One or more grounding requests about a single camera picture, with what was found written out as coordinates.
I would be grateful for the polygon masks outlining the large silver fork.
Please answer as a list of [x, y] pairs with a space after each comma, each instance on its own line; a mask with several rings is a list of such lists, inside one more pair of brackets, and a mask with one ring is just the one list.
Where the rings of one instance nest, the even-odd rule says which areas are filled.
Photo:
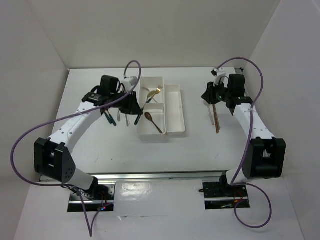
[[159, 93], [158, 89], [156, 89], [156, 90], [149, 90], [149, 89], [146, 88], [146, 87], [143, 87], [142, 89], [143, 89], [143, 90], [146, 90], [146, 91], [148, 92], [146, 103], [149, 103], [149, 102], [154, 98], [154, 96]]

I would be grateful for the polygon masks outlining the gold spoon green handle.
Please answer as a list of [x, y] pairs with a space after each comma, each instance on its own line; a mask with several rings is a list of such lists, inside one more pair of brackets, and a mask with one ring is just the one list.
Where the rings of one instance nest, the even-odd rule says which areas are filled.
[[[149, 103], [149, 102], [154, 98], [154, 96], [155, 96], [156, 94], [157, 94], [157, 91], [156, 91], [156, 90], [153, 90], [153, 91], [151, 91], [151, 92], [147, 95], [147, 99], [146, 99], [145, 103], [143, 104], [143, 106], [142, 106], [142, 108], [141, 108], [142, 111], [144, 111], [145, 105], [146, 105], [147, 103]], [[140, 115], [138, 115], [137, 118], [135, 119], [135, 122], [134, 122], [134, 125], [135, 125], [135, 126], [139, 123], [139, 120], [140, 120], [141, 116], [142, 116], [142, 115], [140, 114]]]

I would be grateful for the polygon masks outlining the gold fork green handle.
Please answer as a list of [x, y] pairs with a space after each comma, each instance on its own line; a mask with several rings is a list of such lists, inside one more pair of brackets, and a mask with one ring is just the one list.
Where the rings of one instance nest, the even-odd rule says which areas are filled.
[[163, 87], [159, 86], [156, 90], [152, 90], [148, 93], [147, 95], [147, 100], [146, 103], [150, 103], [152, 101], [152, 99], [154, 99], [154, 97], [156, 95], [158, 95], [161, 91], [162, 91]]

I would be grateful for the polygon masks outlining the dark wooden spoon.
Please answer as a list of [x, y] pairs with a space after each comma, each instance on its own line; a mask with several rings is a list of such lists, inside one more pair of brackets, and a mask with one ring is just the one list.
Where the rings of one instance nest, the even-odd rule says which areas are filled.
[[152, 118], [152, 115], [149, 113], [149, 112], [145, 112], [144, 113], [144, 116], [145, 116], [145, 118], [148, 120], [148, 121], [150, 121], [154, 126], [155, 126], [155, 128], [158, 130], [158, 132], [160, 133], [160, 134], [163, 134], [163, 131], [157, 126], [157, 124], [154, 122], [154, 120], [153, 120], [153, 118]]

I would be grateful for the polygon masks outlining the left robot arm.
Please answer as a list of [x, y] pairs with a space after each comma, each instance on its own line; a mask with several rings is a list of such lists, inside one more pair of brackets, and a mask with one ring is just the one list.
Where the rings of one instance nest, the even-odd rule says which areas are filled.
[[137, 84], [138, 78], [135, 76], [119, 80], [113, 76], [103, 75], [100, 84], [82, 98], [74, 117], [48, 138], [36, 140], [34, 143], [36, 173], [76, 187], [88, 200], [98, 200], [103, 193], [108, 193], [108, 188], [100, 185], [96, 177], [76, 167], [72, 152], [84, 133], [109, 108], [117, 108], [126, 115], [142, 114], [137, 93], [133, 90]]

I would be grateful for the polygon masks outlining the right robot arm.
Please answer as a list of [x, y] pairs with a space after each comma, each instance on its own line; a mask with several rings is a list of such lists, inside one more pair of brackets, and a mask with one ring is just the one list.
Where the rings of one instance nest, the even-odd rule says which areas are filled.
[[212, 74], [214, 81], [207, 84], [202, 99], [210, 105], [225, 103], [248, 137], [240, 170], [222, 174], [215, 189], [229, 197], [241, 188], [239, 183], [279, 178], [283, 172], [286, 142], [265, 126], [253, 100], [245, 95], [246, 80], [242, 74], [227, 75], [225, 71], [218, 70], [213, 70]]

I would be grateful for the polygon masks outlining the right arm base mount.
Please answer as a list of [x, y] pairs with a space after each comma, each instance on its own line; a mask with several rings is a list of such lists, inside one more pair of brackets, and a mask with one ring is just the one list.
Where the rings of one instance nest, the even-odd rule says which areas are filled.
[[204, 196], [206, 210], [225, 210], [250, 208], [247, 188], [240, 186], [222, 186], [220, 182], [203, 182], [199, 193]]

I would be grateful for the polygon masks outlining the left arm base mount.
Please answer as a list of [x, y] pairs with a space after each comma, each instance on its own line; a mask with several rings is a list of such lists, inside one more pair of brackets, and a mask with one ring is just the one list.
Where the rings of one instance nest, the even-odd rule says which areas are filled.
[[98, 178], [93, 177], [93, 182], [89, 189], [84, 190], [76, 186], [63, 184], [62, 188], [70, 190], [70, 198], [67, 211], [69, 213], [84, 212], [113, 212], [114, 194], [110, 188], [111, 185], [99, 184]]

